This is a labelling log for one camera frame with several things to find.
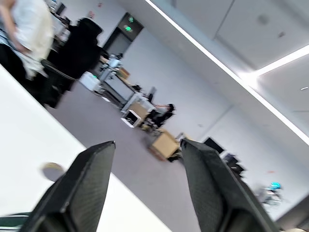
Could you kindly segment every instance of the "ceiling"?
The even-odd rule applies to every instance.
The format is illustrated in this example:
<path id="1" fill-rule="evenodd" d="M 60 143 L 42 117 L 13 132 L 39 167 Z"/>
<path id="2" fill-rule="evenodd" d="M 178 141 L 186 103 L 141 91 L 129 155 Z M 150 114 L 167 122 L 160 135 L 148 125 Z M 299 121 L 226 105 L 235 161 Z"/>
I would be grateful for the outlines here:
<path id="1" fill-rule="evenodd" d="M 266 99 L 285 107 L 290 119 L 309 136 L 309 55 L 290 62 L 258 78 Z"/>
<path id="2" fill-rule="evenodd" d="M 254 70 L 309 44 L 307 0 L 164 1 Z"/>
<path id="3" fill-rule="evenodd" d="M 162 5 L 162 7 L 166 10 L 175 9 L 171 6 L 170 2 L 166 0 L 154 1 L 165 4 Z M 137 18 L 138 21 L 140 21 L 157 39 L 173 50 L 178 56 L 186 61 L 193 70 L 204 77 L 218 92 L 226 96 L 234 105 L 238 106 L 245 114 L 247 114 L 248 117 L 258 127 L 262 128 L 265 133 L 271 136 L 274 141 L 285 147 L 301 162 L 309 166 L 309 156 L 307 155 L 309 153 L 309 146 L 280 120 L 278 120 L 276 116 L 256 100 L 248 91 L 231 78 L 231 76 L 224 72 L 174 27 L 172 27 L 171 24 L 155 11 L 145 0 L 118 0 L 118 2 L 128 12 L 134 15 L 134 17 Z M 174 14 L 173 16 L 175 16 L 177 23 L 182 22 L 181 20 L 183 20 L 183 18 L 176 13 L 177 12 L 171 12 L 170 15 Z"/>

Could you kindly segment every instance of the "chair armrest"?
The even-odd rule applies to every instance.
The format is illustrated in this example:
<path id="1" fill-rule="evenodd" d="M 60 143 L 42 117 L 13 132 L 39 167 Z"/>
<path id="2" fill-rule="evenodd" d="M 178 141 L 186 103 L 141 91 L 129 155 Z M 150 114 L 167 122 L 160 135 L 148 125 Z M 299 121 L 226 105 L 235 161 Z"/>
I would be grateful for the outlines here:
<path id="1" fill-rule="evenodd" d="M 51 72 L 53 72 L 53 73 L 55 73 L 55 74 L 57 74 L 57 75 L 59 75 L 59 76 L 65 78 L 65 79 L 72 80 L 72 81 L 76 81 L 75 78 L 70 77 L 70 76 L 64 74 L 63 72 L 59 71 L 59 70 L 58 70 L 51 62 L 49 62 L 48 60 L 43 59 L 43 60 L 41 61 L 41 65 L 42 65 L 44 68 L 46 68 L 48 71 L 51 71 Z"/>

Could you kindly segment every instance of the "gray carpet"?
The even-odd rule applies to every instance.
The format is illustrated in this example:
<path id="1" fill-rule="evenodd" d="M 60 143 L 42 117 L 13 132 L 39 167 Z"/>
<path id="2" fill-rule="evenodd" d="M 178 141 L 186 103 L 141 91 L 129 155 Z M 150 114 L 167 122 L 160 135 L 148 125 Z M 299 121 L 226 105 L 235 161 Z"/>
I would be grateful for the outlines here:
<path id="1" fill-rule="evenodd" d="M 184 166 L 151 155 L 145 132 L 122 122 L 115 106 L 76 83 L 57 109 L 48 110 L 86 147 L 115 140 L 112 172 L 173 232 L 200 231 Z"/>

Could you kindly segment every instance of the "table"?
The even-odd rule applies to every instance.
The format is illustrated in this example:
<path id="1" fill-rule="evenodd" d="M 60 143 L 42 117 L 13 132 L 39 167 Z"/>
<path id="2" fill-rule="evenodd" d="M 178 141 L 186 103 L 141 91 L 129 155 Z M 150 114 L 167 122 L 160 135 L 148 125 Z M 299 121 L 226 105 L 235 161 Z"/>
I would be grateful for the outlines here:
<path id="1" fill-rule="evenodd" d="M 6 215 L 35 207 L 52 184 L 42 175 L 45 163 L 55 162 L 67 169 L 85 147 L 2 66 L 0 76 L 0 215 Z M 111 174 L 100 231 L 171 230 Z"/>
<path id="2" fill-rule="evenodd" d="M 125 113 L 129 107 L 134 104 L 135 102 L 139 103 L 143 108 L 146 109 L 147 112 L 152 111 L 155 109 L 147 98 L 145 98 L 141 93 L 135 92 L 135 94 L 129 99 L 129 101 L 125 104 L 125 106 L 121 109 L 121 112 Z"/>

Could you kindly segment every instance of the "ceiling light strip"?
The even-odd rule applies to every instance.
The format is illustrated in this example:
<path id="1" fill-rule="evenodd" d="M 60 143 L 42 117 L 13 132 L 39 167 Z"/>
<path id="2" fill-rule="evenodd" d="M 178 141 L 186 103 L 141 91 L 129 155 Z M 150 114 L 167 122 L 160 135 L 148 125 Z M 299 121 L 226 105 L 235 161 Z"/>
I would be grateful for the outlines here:
<path id="1" fill-rule="evenodd" d="M 297 51 L 281 58 L 281 59 L 278 59 L 277 61 L 271 63 L 271 64 L 268 64 L 266 65 L 265 67 L 262 67 L 261 69 L 259 70 L 256 70 L 253 72 L 254 76 L 261 76 L 269 71 L 272 71 L 276 68 L 279 68 L 287 63 L 290 63 L 298 58 L 301 58 L 305 55 L 308 55 L 309 54 L 309 45 L 303 47 L 303 48 L 300 48 L 298 49 Z"/>
<path id="2" fill-rule="evenodd" d="M 187 38 L 195 47 L 197 47 L 202 53 L 204 53 L 209 59 L 211 59 L 216 65 L 218 65 L 223 71 L 231 76 L 237 83 L 239 83 L 245 90 L 247 90 L 252 96 L 254 96 L 262 105 L 264 105 L 271 113 L 273 113 L 281 122 L 283 122 L 290 130 L 292 130 L 301 140 L 309 145 L 309 137 L 302 132 L 297 126 L 295 126 L 290 120 L 288 120 L 282 113 L 280 113 L 274 106 L 267 102 L 261 95 L 254 91 L 248 84 L 246 84 L 240 77 L 233 73 L 228 67 L 226 67 L 220 60 L 218 60 L 213 54 L 211 54 L 206 48 L 204 48 L 199 42 L 197 42 L 191 35 L 189 35 L 184 29 L 182 29 L 175 21 L 168 17 L 160 8 L 158 8 L 151 0 L 145 0 L 152 8 L 154 8 L 160 15 L 162 15 L 170 24 L 173 25 L 185 38 Z"/>

